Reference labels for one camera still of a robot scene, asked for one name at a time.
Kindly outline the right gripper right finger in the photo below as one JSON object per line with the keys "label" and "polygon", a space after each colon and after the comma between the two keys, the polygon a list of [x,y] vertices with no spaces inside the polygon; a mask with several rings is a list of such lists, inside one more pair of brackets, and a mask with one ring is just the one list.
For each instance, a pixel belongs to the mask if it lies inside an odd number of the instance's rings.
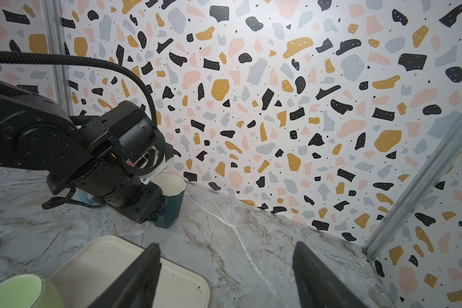
{"label": "right gripper right finger", "polygon": [[293,253],[293,273],[302,307],[365,307],[303,242]]}

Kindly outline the dark green mug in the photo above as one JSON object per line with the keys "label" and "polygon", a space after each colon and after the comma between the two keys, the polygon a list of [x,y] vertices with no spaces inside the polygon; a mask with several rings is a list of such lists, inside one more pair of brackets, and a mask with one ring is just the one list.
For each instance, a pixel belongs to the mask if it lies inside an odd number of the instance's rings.
{"label": "dark green mug", "polygon": [[169,228],[179,217],[186,184],[178,175],[168,173],[157,175],[151,182],[162,190],[161,212],[154,225],[159,228]]}

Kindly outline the light green mug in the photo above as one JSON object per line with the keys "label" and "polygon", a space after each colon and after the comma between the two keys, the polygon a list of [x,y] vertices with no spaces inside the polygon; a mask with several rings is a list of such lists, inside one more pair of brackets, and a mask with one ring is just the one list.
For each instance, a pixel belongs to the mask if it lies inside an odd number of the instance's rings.
{"label": "light green mug", "polygon": [[46,277],[26,273],[0,282],[0,307],[65,307],[59,291]]}

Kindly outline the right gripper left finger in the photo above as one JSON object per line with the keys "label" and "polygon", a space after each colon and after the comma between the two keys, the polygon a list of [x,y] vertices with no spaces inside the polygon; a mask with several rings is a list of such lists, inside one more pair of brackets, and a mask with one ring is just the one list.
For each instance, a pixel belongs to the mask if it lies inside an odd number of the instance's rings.
{"label": "right gripper left finger", "polygon": [[162,264],[152,243],[89,307],[152,307]]}

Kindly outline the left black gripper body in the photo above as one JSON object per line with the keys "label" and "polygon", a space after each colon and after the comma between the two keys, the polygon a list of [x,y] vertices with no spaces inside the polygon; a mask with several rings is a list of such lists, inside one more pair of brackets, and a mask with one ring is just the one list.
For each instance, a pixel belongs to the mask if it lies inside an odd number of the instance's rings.
{"label": "left black gripper body", "polygon": [[162,189],[152,182],[120,184],[111,194],[111,208],[138,224],[155,221],[162,212]]}

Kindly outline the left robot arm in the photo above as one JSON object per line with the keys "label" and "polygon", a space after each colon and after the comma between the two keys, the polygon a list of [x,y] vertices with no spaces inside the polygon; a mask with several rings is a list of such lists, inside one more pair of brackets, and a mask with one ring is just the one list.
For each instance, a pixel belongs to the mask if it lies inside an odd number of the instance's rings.
{"label": "left robot arm", "polygon": [[136,223],[162,210],[150,174],[167,144],[145,111],[124,101],[102,116],[74,118],[48,98],[0,81],[0,167],[47,171],[52,209],[84,191]]}

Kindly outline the light blue yellow-inside mug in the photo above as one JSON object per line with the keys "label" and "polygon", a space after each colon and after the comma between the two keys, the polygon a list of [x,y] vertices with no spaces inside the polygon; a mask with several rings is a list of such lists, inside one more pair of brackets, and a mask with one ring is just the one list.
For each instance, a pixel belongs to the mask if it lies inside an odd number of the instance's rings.
{"label": "light blue yellow-inside mug", "polygon": [[98,203],[94,200],[94,196],[92,196],[91,194],[88,194],[87,192],[82,191],[80,189],[77,189],[75,198],[78,201],[81,201],[81,202],[83,202],[85,204],[98,205]]}

